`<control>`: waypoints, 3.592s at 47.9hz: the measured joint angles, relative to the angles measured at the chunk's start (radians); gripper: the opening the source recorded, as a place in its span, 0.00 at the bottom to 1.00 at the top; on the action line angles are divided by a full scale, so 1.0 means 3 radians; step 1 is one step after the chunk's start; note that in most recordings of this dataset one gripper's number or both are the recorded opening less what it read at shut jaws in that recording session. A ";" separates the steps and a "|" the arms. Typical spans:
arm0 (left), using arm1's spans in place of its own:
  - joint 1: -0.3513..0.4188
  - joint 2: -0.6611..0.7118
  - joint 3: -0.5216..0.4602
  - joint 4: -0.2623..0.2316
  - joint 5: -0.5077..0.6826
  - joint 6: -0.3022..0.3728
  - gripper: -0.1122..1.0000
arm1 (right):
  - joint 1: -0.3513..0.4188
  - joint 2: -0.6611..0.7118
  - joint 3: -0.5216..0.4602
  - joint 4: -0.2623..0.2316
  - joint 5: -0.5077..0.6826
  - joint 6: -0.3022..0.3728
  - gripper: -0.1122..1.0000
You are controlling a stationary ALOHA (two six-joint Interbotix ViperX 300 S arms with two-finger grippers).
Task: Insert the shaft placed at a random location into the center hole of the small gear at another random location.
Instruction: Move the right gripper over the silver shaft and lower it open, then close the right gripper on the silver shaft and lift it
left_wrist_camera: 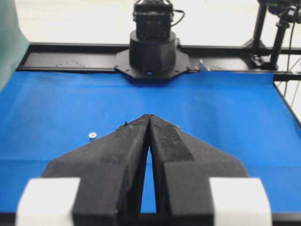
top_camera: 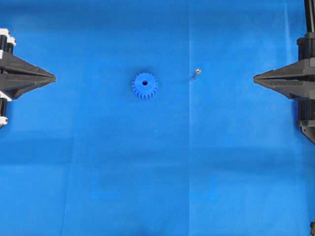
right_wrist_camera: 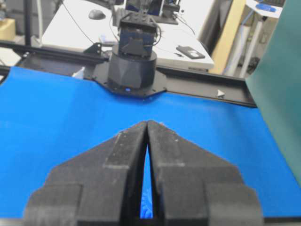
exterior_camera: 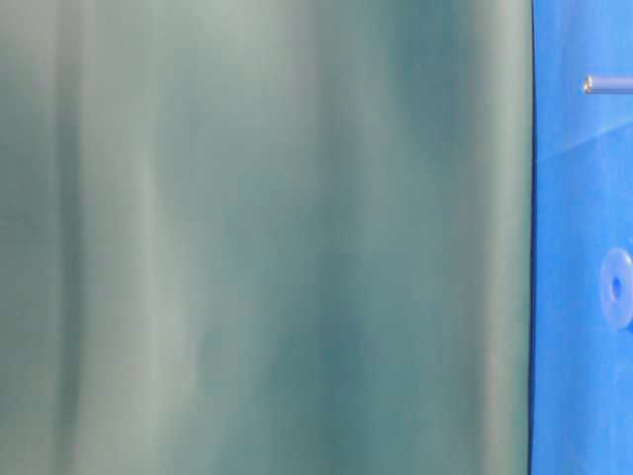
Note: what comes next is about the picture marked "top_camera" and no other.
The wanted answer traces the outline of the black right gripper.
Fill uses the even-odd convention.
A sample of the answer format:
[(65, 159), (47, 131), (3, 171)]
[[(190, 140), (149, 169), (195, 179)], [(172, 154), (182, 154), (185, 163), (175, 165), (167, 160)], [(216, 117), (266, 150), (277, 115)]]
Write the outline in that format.
[[(255, 75), (254, 82), (272, 89), (288, 99), (298, 101), (298, 125), (301, 132), (315, 142), (315, 34), (308, 32), (297, 40), (298, 62)], [(301, 77), (298, 80), (288, 78)]]

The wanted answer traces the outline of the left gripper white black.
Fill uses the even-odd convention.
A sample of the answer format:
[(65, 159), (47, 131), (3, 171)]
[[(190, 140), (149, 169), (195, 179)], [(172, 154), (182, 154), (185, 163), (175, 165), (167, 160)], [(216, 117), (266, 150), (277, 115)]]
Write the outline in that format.
[[(13, 54), (13, 49), (16, 46), (16, 40), (10, 36), (8, 29), (0, 29), (0, 68), (8, 74), (18, 75), (33, 75), (55, 79), (56, 76), (44, 69), (34, 66)], [(31, 90), (44, 87), (54, 83), (56, 80), (45, 80), (36, 83), (19, 85), (17, 87), (3, 88), (0, 90), (0, 128), (3, 128), (8, 123), (6, 117), (7, 103), (12, 99), (18, 99), (24, 93)]]

